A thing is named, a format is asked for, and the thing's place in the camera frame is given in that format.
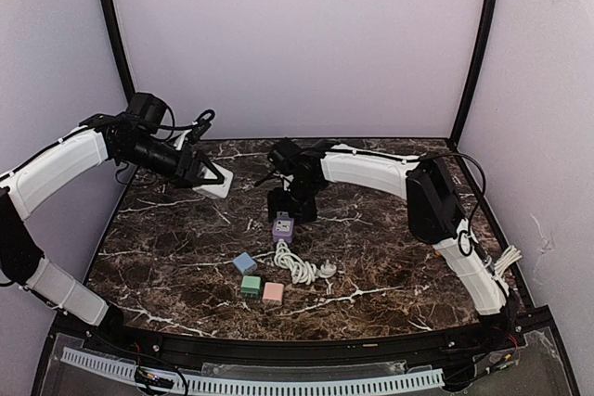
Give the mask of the purple power strip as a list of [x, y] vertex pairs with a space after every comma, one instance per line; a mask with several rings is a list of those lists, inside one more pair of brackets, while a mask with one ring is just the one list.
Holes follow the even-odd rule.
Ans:
[[273, 242], [283, 241], [292, 243], [294, 230], [294, 219], [287, 212], [280, 211], [272, 223]]

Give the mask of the white cube power socket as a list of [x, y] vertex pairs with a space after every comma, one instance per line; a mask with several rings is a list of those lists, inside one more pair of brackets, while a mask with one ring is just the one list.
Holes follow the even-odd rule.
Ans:
[[203, 167], [200, 172], [200, 179], [214, 180], [214, 184], [198, 185], [193, 187], [192, 191], [212, 199], [226, 198], [232, 184], [234, 173], [217, 164], [215, 164], [214, 167], [223, 175], [223, 181], [220, 182], [214, 172], [209, 170], [207, 167]]

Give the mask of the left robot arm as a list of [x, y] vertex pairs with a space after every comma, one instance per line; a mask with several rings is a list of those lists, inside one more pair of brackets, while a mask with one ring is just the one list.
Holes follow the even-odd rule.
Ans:
[[[74, 211], [58, 205], [69, 184], [82, 188], [82, 175], [112, 160], [135, 164], [156, 173], [178, 188], [191, 189], [210, 198], [226, 198], [231, 171], [212, 162], [195, 148], [210, 127], [214, 113], [208, 109], [194, 122], [180, 127], [174, 143], [153, 132], [162, 128], [132, 113], [98, 114], [81, 122], [20, 166], [1, 176], [1, 271], [9, 282], [47, 302], [56, 311], [95, 327], [96, 342], [111, 355], [131, 347], [130, 333], [115, 321], [118, 309], [53, 262], [41, 248], [40, 222], [82, 231]], [[61, 223], [50, 216], [62, 211]]]

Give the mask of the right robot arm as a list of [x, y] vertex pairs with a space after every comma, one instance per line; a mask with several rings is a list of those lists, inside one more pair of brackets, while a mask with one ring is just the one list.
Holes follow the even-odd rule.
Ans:
[[503, 260], [492, 261], [471, 229], [472, 216], [463, 210], [445, 155], [389, 155], [319, 141], [300, 147], [289, 138], [277, 141], [267, 155], [283, 184], [267, 195], [269, 218], [285, 212], [297, 224], [316, 220], [316, 194], [332, 183], [379, 190], [407, 204], [408, 228], [432, 246], [471, 295], [483, 324], [473, 344], [492, 353], [510, 336], [518, 299], [503, 278]]

